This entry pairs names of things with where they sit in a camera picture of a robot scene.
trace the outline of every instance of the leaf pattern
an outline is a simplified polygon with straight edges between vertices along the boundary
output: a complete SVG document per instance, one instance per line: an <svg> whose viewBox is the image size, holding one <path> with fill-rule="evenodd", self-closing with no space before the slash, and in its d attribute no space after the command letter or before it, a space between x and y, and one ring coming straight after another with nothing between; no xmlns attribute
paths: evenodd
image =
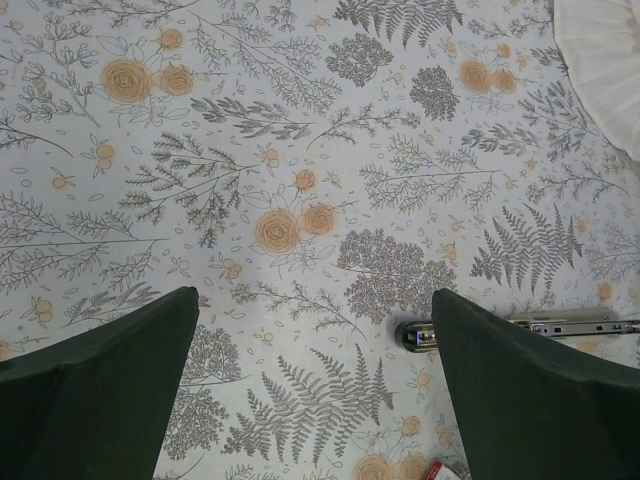
<svg viewBox="0 0 640 480"><path fill-rule="evenodd" d="M502 207L506 225L493 220L497 238L484 231L487 247L478 248L479 256L474 257L472 276L495 279L499 284L504 278L509 286L514 283L520 290L528 277L531 293L535 293L541 279L550 290L556 272L565 263L575 268L574 253L582 257L582 244L576 238L573 218L566 225L560 210L554 205L555 221L551 223L539 211L526 204L525 207L533 222L528 223L522 216Z"/></svg>
<svg viewBox="0 0 640 480"><path fill-rule="evenodd" d="M583 110L548 2L0 16L0 362L196 287L155 480L464 477L438 353L406 368L399 321L440 288L638 312L640 164ZM630 338L579 348L637 367Z"/></svg>
<svg viewBox="0 0 640 480"><path fill-rule="evenodd" d="M454 22L462 25L462 14L454 0L417 0L411 4L383 0L340 0L334 17L349 20L356 26L362 25L367 32L373 21L376 34L384 34L389 41L402 26L402 45L405 48L414 34L418 36L420 46L424 47L429 35L438 27L452 31Z"/></svg>
<svg viewBox="0 0 640 480"><path fill-rule="evenodd" d="M358 425L366 418L379 425L380 405L393 409L393 393L385 384L382 360L370 377L362 350L357 345L356 350L358 367L353 373L345 370L344 363L312 349L324 366L326 379L278 356L278 367L289 389L263 372L262 383L273 405L260 400L250 389L247 396L253 419L238 414L240 427L230 428L231 437L227 438L224 452L244 450L249 456L258 452L268 460L273 438L280 461L284 462L285 447L289 445L291 456L298 463L304 443L313 438L314 464L318 464L331 440L334 454L341 457L349 435Z"/></svg>

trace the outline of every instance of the white fabric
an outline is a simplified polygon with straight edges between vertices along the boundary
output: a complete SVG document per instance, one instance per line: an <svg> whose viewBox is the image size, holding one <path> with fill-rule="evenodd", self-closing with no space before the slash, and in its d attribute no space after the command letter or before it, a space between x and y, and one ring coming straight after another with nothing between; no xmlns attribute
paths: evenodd
<svg viewBox="0 0 640 480"><path fill-rule="evenodd" d="M639 0L556 0L555 39L585 110L640 160Z"/></svg>

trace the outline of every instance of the peach flower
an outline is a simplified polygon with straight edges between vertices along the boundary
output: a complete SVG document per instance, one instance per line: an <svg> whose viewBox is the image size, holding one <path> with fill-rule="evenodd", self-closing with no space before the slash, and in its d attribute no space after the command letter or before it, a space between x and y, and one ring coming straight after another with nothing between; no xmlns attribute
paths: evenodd
<svg viewBox="0 0 640 480"><path fill-rule="evenodd" d="M420 433L420 419L415 415L408 417L402 424L402 433L407 437Z"/></svg>
<svg viewBox="0 0 640 480"><path fill-rule="evenodd" d="M298 243L296 219L282 210L267 212L258 220L256 239L269 252L289 252Z"/></svg>
<svg viewBox="0 0 640 480"><path fill-rule="evenodd" d="M102 72L102 84L111 98L137 103L149 96L151 73L147 67L132 60L116 60Z"/></svg>
<svg viewBox="0 0 640 480"><path fill-rule="evenodd" d="M496 73L491 75L491 83L502 93L513 93L516 91L518 81L513 72L500 68Z"/></svg>
<svg viewBox="0 0 640 480"><path fill-rule="evenodd" d="M427 459L419 453L409 455L394 467L399 480L424 480L427 478Z"/></svg>
<svg viewBox="0 0 640 480"><path fill-rule="evenodd" d="M477 60L466 60L460 66L460 80L473 93L487 93L491 85L487 67Z"/></svg>
<svg viewBox="0 0 640 480"><path fill-rule="evenodd" d="M367 455L353 469L352 480L391 480L391 464L382 455Z"/></svg>
<svg viewBox="0 0 640 480"><path fill-rule="evenodd" d="M178 48L180 45L182 45L182 33L174 29L167 30L166 32L162 32L159 41L160 45L163 48Z"/></svg>
<svg viewBox="0 0 640 480"><path fill-rule="evenodd" d="M316 176L311 170L302 170L296 175L296 187L298 190L309 190L316 184Z"/></svg>
<svg viewBox="0 0 640 480"><path fill-rule="evenodd" d="M331 231L333 224L333 210L323 204L311 207L304 215L304 229L309 233L325 234Z"/></svg>
<svg viewBox="0 0 640 480"><path fill-rule="evenodd" d="M187 95L193 90L193 74L184 67L169 67L160 72L158 86L172 95Z"/></svg>

